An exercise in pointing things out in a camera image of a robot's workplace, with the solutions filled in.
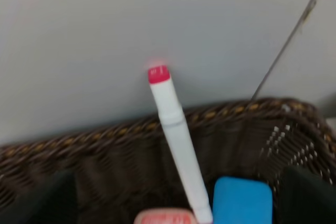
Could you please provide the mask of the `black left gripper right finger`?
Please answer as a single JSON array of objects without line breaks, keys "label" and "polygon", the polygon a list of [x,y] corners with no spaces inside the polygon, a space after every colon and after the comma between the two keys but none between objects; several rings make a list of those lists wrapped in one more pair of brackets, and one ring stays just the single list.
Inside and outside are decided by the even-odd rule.
[{"label": "black left gripper right finger", "polygon": [[285,168],[278,201],[279,223],[335,223],[335,187],[305,168]]}]

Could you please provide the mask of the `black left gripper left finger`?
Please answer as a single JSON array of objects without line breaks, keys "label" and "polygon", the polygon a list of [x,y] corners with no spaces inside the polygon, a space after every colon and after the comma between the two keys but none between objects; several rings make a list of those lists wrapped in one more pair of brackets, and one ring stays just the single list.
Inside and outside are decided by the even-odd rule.
[{"label": "black left gripper left finger", "polygon": [[73,172],[57,172],[7,209],[1,223],[77,223],[79,218]]}]

